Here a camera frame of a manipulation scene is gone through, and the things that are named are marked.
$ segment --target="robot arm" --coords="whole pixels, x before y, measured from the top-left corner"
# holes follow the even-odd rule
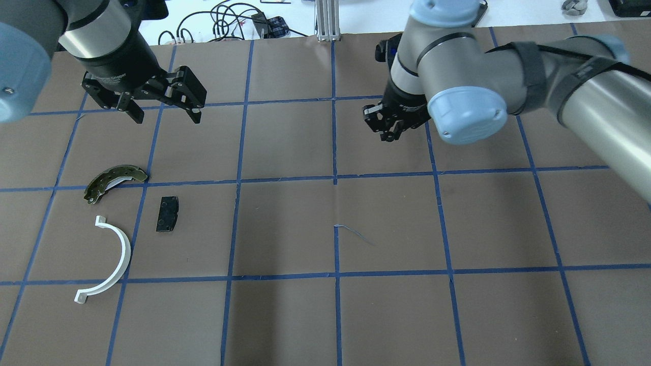
[[[144,4],[127,1],[127,11],[119,0],[2,0],[0,122],[29,114],[60,43],[88,70],[82,87],[100,107],[142,123],[135,100],[159,100],[199,123],[206,89],[186,66],[173,73],[159,66],[138,27],[146,11],[148,19],[164,18],[167,7],[163,0]]]
[[[369,127],[394,141],[431,116],[442,140],[462,145],[499,131],[508,114],[547,107],[651,202],[651,76],[626,65],[621,41],[577,36],[483,53],[469,28],[478,5],[415,0],[401,37],[376,50],[391,72],[382,101],[364,107]]]

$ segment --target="white plastic arc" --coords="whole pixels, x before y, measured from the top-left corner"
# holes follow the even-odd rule
[[[124,271],[126,271],[126,268],[129,266],[129,261],[131,260],[131,244],[129,243],[129,238],[127,238],[126,234],[124,234],[124,231],[118,229],[113,225],[107,224],[106,218],[103,216],[97,216],[95,218],[95,226],[103,229],[111,229],[115,231],[116,234],[118,234],[118,237],[120,238],[120,244],[122,245],[122,255],[120,256],[120,262],[118,262],[118,266],[109,276],[109,278],[107,278],[104,282],[89,289],[77,290],[77,296],[75,296],[76,303],[85,303],[88,296],[102,293],[108,290],[111,286],[115,285],[120,277],[122,277],[122,274],[124,274]]]

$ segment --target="light blue cap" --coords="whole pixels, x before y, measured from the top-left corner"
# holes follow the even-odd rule
[[[485,139],[506,123],[506,102],[482,87],[456,87],[437,93],[427,104],[439,136],[465,145]]]
[[[631,55],[626,51],[626,45],[613,35],[578,35],[578,37],[593,38],[603,43],[613,53],[615,59],[621,63],[631,64]]]
[[[48,82],[51,61],[32,37],[0,23],[0,122],[28,115]]]
[[[409,15],[439,28],[470,26],[479,12],[479,0],[414,0]]]

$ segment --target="black box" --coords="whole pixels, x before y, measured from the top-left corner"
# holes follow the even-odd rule
[[[651,16],[651,0],[610,0],[610,4],[617,16]]]

